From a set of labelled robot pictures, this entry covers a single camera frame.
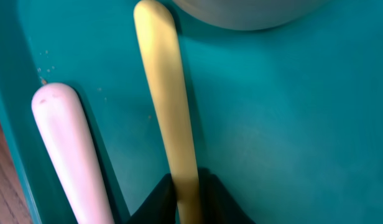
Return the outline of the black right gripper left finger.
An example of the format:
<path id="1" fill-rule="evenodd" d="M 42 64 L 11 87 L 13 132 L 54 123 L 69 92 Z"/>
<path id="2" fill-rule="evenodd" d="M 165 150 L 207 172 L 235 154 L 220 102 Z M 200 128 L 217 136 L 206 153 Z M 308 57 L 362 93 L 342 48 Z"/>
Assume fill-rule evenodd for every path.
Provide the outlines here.
<path id="1" fill-rule="evenodd" d="M 174 224 L 176 208 L 172 176 L 165 174 L 127 224 Z"/>

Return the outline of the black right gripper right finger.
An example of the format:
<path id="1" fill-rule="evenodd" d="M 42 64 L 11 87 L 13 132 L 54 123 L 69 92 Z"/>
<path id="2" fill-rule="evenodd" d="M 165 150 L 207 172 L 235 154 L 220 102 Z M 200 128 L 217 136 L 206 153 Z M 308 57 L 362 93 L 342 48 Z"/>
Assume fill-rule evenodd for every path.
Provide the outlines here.
<path id="1" fill-rule="evenodd" d="M 217 175 L 199 168 L 200 200 L 205 223 L 254 224 L 227 191 Z"/>

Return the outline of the white plastic fork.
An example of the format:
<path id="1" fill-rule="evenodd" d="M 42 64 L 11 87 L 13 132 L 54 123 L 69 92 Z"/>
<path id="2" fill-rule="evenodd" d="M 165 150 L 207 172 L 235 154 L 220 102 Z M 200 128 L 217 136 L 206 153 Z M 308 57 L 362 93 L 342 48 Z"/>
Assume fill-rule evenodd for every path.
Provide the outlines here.
<path id="1" fill-rule="evenodd" d="M 75 90 L 63 83 L 40 87 L 32 113 L 78 223 L 114 223 L 95 146 Z"/>

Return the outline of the yellow plastic spoon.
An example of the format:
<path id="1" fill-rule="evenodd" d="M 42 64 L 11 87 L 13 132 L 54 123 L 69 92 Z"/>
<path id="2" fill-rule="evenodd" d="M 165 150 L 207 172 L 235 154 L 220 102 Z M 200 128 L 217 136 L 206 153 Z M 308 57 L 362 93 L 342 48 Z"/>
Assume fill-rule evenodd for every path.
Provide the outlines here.
<path id="1" fill-rule="evenodd" d="M 158 1 L 139 1 L 134 23 L 175 186 L 181 223 L 203 223 L 198 169 L 174 19 Z"/>

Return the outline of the grey bowl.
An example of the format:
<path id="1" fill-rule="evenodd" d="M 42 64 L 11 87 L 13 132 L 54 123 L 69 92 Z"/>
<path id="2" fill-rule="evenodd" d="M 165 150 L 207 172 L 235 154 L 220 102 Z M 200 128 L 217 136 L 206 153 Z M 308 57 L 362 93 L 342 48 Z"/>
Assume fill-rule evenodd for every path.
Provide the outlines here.
<path id="1" fill-rule="evenodd" d="M 312 12 L 327 0 L 174 0 L 189 15 L 231 30 L 277 27 Z"/>

